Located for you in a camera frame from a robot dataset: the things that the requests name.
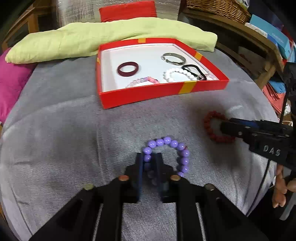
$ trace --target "purple bead bracelet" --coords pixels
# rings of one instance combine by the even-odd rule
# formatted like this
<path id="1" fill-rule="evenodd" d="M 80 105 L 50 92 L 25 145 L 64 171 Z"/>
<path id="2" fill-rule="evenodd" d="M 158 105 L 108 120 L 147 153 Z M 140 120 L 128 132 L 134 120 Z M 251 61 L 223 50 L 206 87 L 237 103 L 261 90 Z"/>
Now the purple bead bracelet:
<path id="1" fill-rule="evenodd" d="M 156 139 L 156 140 L 150 140 L 147 143 L 147 146 L 143 148 L 144 155 L 144 169 L 145 171 L 148 171 L 148 177 L 153 178 L 154 173 L 153 170 L 151 170 L 150 160 L 151 160 L 151 153 L 152 149 L 156 146 L 162 146 L 162 145 L 169 145 L 172 148 L 176 148 L 178 151 L 178 154 L 181 156 L 180 159 L 180 165 L 178 166 L 178 172 L 177 174 L 181 177 L 184 176 L 184 173 L 187 173 L 189 171 L 188 164 L 189 164 L 189 155 L 190 152 L 187 149 L 186 145 L 182 142 L 178 142 L 177 140 L 172 140 L 169 136 L 164 137 L 163 139 Z"/>

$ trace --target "wicker basket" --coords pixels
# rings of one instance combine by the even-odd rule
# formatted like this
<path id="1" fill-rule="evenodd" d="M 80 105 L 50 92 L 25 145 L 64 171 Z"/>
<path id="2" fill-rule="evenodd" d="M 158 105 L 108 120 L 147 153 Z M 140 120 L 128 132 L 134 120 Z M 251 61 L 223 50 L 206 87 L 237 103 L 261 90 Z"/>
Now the wicker basket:
<path id="1" fill-rule="evenodd" d="M 236 0 L 187 0 L 187 7 L 209 12 L 245 24 L 251 15 Z"/>

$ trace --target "gray tablecloth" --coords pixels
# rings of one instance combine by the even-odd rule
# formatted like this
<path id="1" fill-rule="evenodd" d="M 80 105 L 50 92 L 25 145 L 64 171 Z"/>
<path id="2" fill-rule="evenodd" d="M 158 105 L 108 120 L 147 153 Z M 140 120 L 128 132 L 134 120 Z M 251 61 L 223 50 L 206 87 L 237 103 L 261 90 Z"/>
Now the gray tablecloth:
<path id="1" fill-rule="evenodd" d="M 40 63 L 3 128 L 1 204 L 14 233 L 28 240 L 85 183 L 107 184 L 134 162 L 149 139 L 171 135 L 188 145 L 198 185 L 213 183 L 243 213 L 254 200 L 267 160 L 241 139 L 212 142 L 203 118 L 216 110 L 249 120 L 277 117 L 266 97 L 218 50 L 201 53 L 230 79 L 225 90 L 205 91 L 104 110 L 96 93 L 96 56 Z M 177 154 L 158 149 L 167 164 Z M 268 172 L 260 198 L 274 177 Z M 175 205 L 162 204 L 146 178 L 138 204 L 124 205 L 123 240 L 176 240 Z"/>

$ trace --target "magenta pillow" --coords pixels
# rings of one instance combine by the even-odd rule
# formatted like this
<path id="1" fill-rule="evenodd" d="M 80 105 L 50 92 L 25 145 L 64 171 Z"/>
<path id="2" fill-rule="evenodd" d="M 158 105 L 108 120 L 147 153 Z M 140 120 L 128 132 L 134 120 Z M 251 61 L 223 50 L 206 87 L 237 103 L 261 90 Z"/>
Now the magenta pillow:
<path id="1" fill-rule="evenodd" d="M 5 122 L 37 65 L 6 63 L 5 56 L 9 49 L 0 56 L 0 122 L 2 123 Z"/>

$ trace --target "yellow-green cloth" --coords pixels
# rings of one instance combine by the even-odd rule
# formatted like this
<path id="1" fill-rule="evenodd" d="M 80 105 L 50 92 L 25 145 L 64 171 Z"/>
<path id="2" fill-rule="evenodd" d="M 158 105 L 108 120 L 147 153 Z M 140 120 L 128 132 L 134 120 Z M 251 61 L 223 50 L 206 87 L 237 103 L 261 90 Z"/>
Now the yellow-green cloth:
<path id="1" fill-rule="evenodd" d="M 137 38 L 174 38 L 193 49 L 213 52 L 217 35 L 187 23 L 134 18 L 106 23 L 70 23 L 57 30 L 32 33 L 6 55 L 6 62 L 27 64 L 97 54 L 104 43 Z"/>

